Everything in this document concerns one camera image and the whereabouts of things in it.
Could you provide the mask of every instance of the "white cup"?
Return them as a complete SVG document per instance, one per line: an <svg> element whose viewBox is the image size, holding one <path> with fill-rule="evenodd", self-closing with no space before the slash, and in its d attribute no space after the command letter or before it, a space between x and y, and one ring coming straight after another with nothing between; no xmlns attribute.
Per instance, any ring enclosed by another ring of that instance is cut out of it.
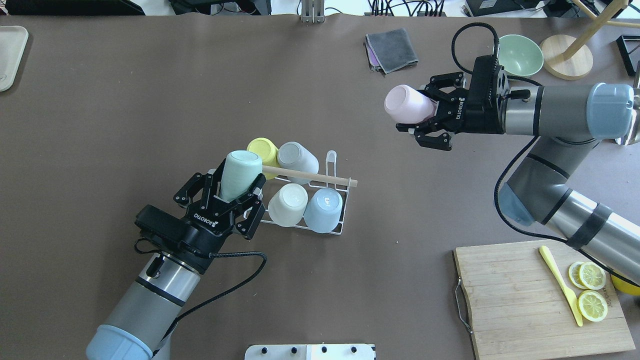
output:
<svg viewBox="0 0 640 360"><path fill-rule="evenodd" d="M302 220L309 197L298 184L286 184L269 201L269 216L274 223L290 227Z"/></svg>
<svg viewBox="0 0 640 360"><path fill-rule="evenodd" d="M418 124L433 117L435 110L431 99L408 85L396 86L385 98L385 111L402 124Z"/></svg>
<svg viewBox="0 0 640 360"><path fill-rule="evenodd" d="M318 159L309 152L309 150L306 150L304 146L297 142L287 142L280 147L280 150L278 151L278 163L282 168L310 172L313 174L317 174L320 167ZM298 177L290 177L289 180L292 183L300 185L309 183L309 179L302 179Z"/></svg>
<svg viewBox="0 0 640 360"><path fill-rule="evenodd" d="M246 150L230 152L220 181L220 198L231 201L247 192L261 172L262 159L257 154Z"/></svg>

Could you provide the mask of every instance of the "gripper logo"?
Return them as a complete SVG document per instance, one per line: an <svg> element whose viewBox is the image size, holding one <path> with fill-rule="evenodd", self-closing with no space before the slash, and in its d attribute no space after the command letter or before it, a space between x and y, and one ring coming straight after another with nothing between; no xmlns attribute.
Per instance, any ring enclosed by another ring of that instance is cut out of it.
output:
<svg viewBox="0 0 640 360"><path fill-rule="evenodd" d="M195 217L196 219L202 221L207 225L211 225L211 227L216 227L216 225L218 225L217 221L211 221L208 218L203 217L202 215L198 215L198 213L193 214L193 217Z"/></svg>
<svg viewBox="0 0 640 360"><path fill-rule="evenodd" d="M462 118L462 108L465 106L465 100L467 100L465 97L458 98L460 103L458 104L458 111L456 112L456 120L460 120L460 118Z"/></svg>

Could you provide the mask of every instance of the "yellow cup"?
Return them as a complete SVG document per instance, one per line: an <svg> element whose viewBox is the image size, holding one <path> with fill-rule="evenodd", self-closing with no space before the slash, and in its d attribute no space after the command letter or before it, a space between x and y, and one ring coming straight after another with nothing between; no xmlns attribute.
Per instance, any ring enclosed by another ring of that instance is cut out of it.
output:
<svg viewBox="0 0 640 360"><path fill-rule="evenodd" d="M622 291L623 293L627 293L633 296L640 296L640 288L638 288L637 286L633 286L628 282L622 279L619 279L613 275L611 275L611 282L613 282L613 286L616 289Z"/></svg>
<svg viewBox="0 0 640 360"><path fill-rule="evenodd" d="M280 167L278 164L278 148L273 145L273 142L267 138L256 138L251 140L246 147L247 151L254 152L262 159L262 164L270 167ZM271 180L276 177L277 174L264 173L264 177L267 180Z"/></svg>

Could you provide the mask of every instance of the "green bowl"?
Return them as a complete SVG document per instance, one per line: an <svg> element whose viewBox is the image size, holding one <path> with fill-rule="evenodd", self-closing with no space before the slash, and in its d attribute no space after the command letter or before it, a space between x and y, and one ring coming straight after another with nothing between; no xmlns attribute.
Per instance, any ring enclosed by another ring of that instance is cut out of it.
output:
<svg viewBox="0 0 640 360"><path fill-rule="evenodd" d="M506 72L516 76L537 73L545 61L540 47L522 35L504 35L500 38L498 60Z"/></svg>

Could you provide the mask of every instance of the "black band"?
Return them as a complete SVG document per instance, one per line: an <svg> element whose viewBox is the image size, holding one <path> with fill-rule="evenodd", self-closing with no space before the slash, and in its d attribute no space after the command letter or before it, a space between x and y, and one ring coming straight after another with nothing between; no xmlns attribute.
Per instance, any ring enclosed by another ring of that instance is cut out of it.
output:
<svg viewBox="0 0 640 360"><path fill-rule="evenodd" d="M540 108L542 107L542 93L544 92L544 89L544 86L538 86L536 105L533 109L533 136L540 135Z"/></svg>
<svg viewBox="0 0 640 360"><path fill-rule="evenodd" d="M554 207L551 209L551 211L549 211L549 213L545 216L545 218L540 222L542 225L546 225L547 222L549 222L549 220L551 220L551 218L554 216L556 211L558 211L558 209L562 206L562 204L564 204L564 201L569 198L569 195L571 195L572 191L573 190L571 190L571 189L567 189L564 192L564 194L562 195L560 200L558 200L556 205L554 205Z"/></svg>
<svg viewBox="0 0 640 360"><path fill-rule="evenodd" d="M176 305L178 305L180 307L184 306L184 301L182 301L182 300L178 299L177 297L169 294L168 292L162 290L161 288L158 288L156 285L153 285L151 282L148 282L148 281L144 280L140 276L138 276L138 278L136 279L136 282L138 284L144 286L149 291L155 293L156 295L160 295L163 298L169 300L170 302L173 302L174 304L176 304Z"/></svg>
<svg viewBox="0 0 640 360"><path fill-rule="evenodd" d="M580 229L573 234L566 244L575 250L579 250L581 247L587 245L591 239L602 229L604 224L609 219L613 211L602 204L598 204L593 210L587 221L584 222Z"/></svg>
<svg viewBox="0 0 640 360"><path fill-rule="evenodd" d="M536 160L538 163L541 163L542 165L550 167L553 171L555 171L558 174L564 176L565 179L568 179L571 176L568 172L564 171L561 167L557 166L556 164L552 163L551 161L549 161L547 159L539 157L538 155L527 154L527 157L529 159Z"/></svg>

